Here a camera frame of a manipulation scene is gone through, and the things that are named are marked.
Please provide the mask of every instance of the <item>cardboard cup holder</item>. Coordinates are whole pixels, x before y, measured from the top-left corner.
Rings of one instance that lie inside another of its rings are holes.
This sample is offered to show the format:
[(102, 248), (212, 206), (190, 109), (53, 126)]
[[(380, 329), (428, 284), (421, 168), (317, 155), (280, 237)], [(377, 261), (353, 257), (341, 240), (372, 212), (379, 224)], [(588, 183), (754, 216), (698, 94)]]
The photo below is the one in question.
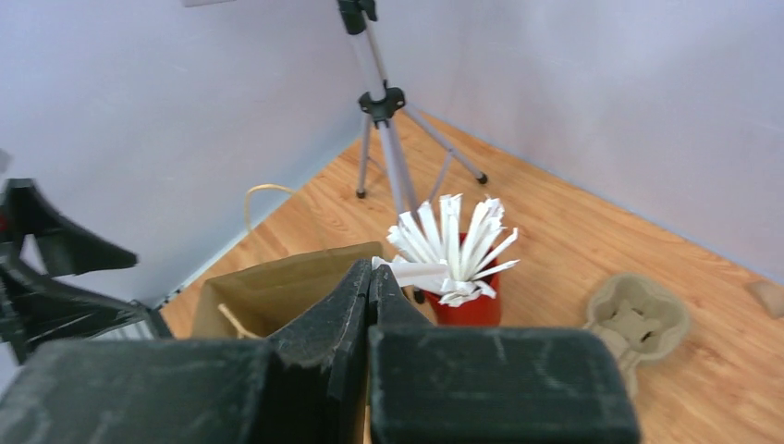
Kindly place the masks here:
[(637, 365), (664, 359), (691, 325), (689, 312), (677, 296), (634, 273), (611, 277), (588, 302), (587, 315), (584, 328), (615, 356), (630, 397), (637, 394)]

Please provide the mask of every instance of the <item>black plastic part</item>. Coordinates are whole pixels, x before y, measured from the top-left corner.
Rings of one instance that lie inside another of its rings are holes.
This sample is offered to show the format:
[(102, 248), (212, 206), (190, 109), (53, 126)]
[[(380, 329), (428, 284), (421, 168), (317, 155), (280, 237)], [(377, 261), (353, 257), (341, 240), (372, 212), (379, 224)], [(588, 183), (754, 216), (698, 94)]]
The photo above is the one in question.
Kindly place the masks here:
[(0, 401), (0, 442), (350, 444), (368, 361), (376, 444), (640, 440), (594, 335), (435, 327), (360, 260), (267, 339), (44, 344)]
[(403, 296), (395, 275), (387, 265), (373, 271), (368, 302), (371, 325), (433, 327), (430, 320)]
[[(46, 341), (90, 338), (147, 322), (156, 338), (171, 337), (158, 313), (70, 286), (52, 277), (127, 268), (136, 254), (102, 240), (60, 215), (31, 179), (9, 179), (0, 198), (0, 339), (24, 364)], [(47, 273), (21, 258), (34, 239)]]
[(378, 17), (375, 15), (374, 0), (337, 0), (337, 7), (340, 10), (340, 16), (343, 18), (346, 32), (350, 35), (360, 34), (367, 29), (362, 11), (367, 14), (367, 18), (370, 21), (378, 20)]
[(32, 236), (50, 276), (80, 275), (130, 268), (136, 254), (99, 238), (62, 216), (43, 197), (32, 179), (9, 179), (0, 203), (0, 242), (21, 252)]
[(269, 381), (276, 407), (263, 419), (270, 443), (350, 443), (364, 419), (371, 262), (354, 263), (337, 287), (267, 338), (284, 364)]
[(0, 401), (0, 442), (271, 442), (270, 354), (240, 340), (51, 342)]
[(371, 327), (373, 443), (636, 444), (615, 361), (567, 328)]
[(360, 97), (359, 102), (362, 112), (371, 115), (377, 127), (379, 123), (389, 120), (396, 111), (406, 105), (406, 94), (397, 87), (386, 88), (384, 100), (374, 102), (370, 98), (370, 93), (366, 92)]
[(419, 305), (424, 304), (424, 291), (420, 289), (414, 289), (414, 301)]

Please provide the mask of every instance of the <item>wooden floor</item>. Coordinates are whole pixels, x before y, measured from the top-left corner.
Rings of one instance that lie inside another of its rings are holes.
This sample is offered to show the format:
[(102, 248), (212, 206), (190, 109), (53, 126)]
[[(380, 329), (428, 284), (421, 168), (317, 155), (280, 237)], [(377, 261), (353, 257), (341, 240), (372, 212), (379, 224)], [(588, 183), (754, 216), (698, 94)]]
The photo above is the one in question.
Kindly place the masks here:
[[(485, 194), (500, 197), (507, 208), (505, 225), (523, 233), (501, 255), (502, 261), (521, 259), (501, 277), (504, 325), (580, 326), (587, 299), (602, 281), (621, 271), (645, 273), (682, 297), (693, 323), (673, 354), (638, 372), (635, 405), (645, 442), (784, 442), (784, 321), (769, 319), (742, 288), (758, 276), (434, 123), (490, 177), (482, 187), (453, 162), (440, 193), (461, 192), (471, 208)], [(444, 152), (404, 117), (398, 125), (416, 188), (426, 196)], [(375, 166), (367, 198), (354, 196), (358, 154), (355, 144), (300, 191), (312, 203), (330, 246), (382, 241), (395, 222), (386, 178)], [(382, 159), (377, 140), (372, 155)], [(468, 217), (463, 214), (463, 223)], [(320, 246), (301, 199), (288, 200), (255, 233), (267, 260)], [(245, 239), (172, 301), (163, 313), (174, 333), (189, 335), (205, 279), (254, 265), (256, 258)]]

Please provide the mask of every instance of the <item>tripod leg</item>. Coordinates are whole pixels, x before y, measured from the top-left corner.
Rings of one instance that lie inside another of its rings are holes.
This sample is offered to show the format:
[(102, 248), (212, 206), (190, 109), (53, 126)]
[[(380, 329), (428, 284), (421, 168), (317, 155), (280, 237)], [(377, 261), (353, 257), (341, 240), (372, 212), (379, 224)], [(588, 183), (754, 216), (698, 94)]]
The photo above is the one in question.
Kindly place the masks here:
[(386, 159), (386, 175), (389, 176), (389, 188), (392, 189), (392, 198), (395, 200), (395, 211), (398, 214), (406, 212), (406, 205), (403, 203), (403, 194), (400, 189), (399, 179), (399, 161), (397, 160), (396, 151), (398, 147), (395, 145), (393, 138), (397, 138), (397, 133), (392, 133), (391, 128), (388, 126), (391, 122), (382, 122), (378, 125), (378, 134), (381, 136), (381, 147), (384, 149), (384, 158)]
[(430, 195), (427, 196), (427, 200), (432, 202), (435, 199), (435, 194), (438, 192), (438, 189), (441, 188), (441, 183), (444, 182), (444, 178), (447, 176), (447, 170), (449, 169), (449, 164), (452, 163), (452, 156), (447, 155), (447, 160), (444, 161), (444, 165), (441, 166), (441, 171), (438, 172), (438, 178), (435, 180), (435, 185), (433, 186), (433, 190), (430, 191)]
[(444, 147), (444, 149), (447, 150), (447, 153), (455, 156), (455, 158), (458, 159), (458, 162), (460, 162), (464, 167), (466, 167), (466, 169), (471, 171), (471, 174), (473, 174), (473, 176), (476, 178), (476, 180), (479, 183), (483, 183), (483, 184), (487, 183), (487, 176), (485, 175), (485, 173), (480, 171), (479, 168), (477, 168), (473, 163), (471, 163), (470, 160), (468, 160), (468, 157), (466, 157), (465, 155), (463, 155), (463, 153), (458, 151), (458, 149), (455, 148), (455, 146), (452, 143), (450, 143), (446, 137), (441, 135), (441, 133), (438, 132), (438, 130), (435, 129), (435, 127), (431, 125), (430, 122), (428, 122), (422, 114), (420, 114), (420, 112), (416, 109), (415, 106), (413, 106), (411, 103), (408, 103), (406, 104), (406, 107), (402, 109), (402, 111), (406, 113), (406, 115), (410, 117), (411, 120), (414, 121), (414, 123), (416, 123), (420, 128), (422, 128), (424, 132), (427, 133), (427, 135), (432, 137), (436, 142), (438, 142), (439, 145)]
[(367, 161), (370, 156), (370, 124), (369, 114), (362, 114), (362, 148), (360, 151), (360, 178), (357, 184), (357, 197), (365, 197), (365, 175), (367, 174)]
[(411, 210), (411, 214), (414, 216), (414, 219), (418, 219), (416, 210), (419, 208), (419, 203), (417, 202), (416, 190), (414, 190), (414, 184), (411, 181), (409, 166), (406, 164), (406, 157), (403, 155), (403, 146), (400, 144), (398, 127), (395, 125), (395, 121), (392, 119), (389, 119), (389, 132), (392, 136), (392, 142), (395, 144), (395, 159), (397, 161), (398, 178), (402, 182), (398, 185), (403, 188), (403, 195), (409, 202), (409, 209)]

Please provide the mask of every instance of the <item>tripod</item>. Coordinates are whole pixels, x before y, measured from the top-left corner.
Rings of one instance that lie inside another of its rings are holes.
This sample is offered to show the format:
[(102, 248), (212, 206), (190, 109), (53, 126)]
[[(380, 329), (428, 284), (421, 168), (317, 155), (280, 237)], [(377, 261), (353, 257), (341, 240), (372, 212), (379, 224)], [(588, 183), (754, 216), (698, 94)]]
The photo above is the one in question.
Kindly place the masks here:
[(406, 103), (405, 94), (400, 88), (387, 86), (386, 71), (382, 63), (378, 47), (375, 44), (373, 30), (368, 22), (377, 21), (375, 14), (375, 0), (337, 0), (340, 15), (346, 32), (349, 34), (354, 53), (360, 63), (362, 76), (368, 91), (360, 97), (362, 117), (362, 143), (360, 154), (360, 175), (357, 184), (357, 197), (365, 197), (365, 176), (369, 156), (369, 143), (371, 122), (375, 125), (381, 138), (381, 146), (386, 160), (386, 174), (389, 177), (389, 186), (395, 200), (395, 209), (398, 214), (405, 213), (406, 206), (416, 217), (419, 202), (416, 197), (410, 172), (406, 165), (403, 149), (400, 145), (398, 129), (392, 117), (401, 111), (410, 117), (420, 128), (447, 151), (447, 159), (438, 173), (433, 190), (428, 197), (432, 201), (435, 193), (444, 181), (447, 169), (452, 159), (457, 159), (474, 178), (482, 184), (487, 183), (487, 176), (450, 143), (424, 116), (410, 103)]

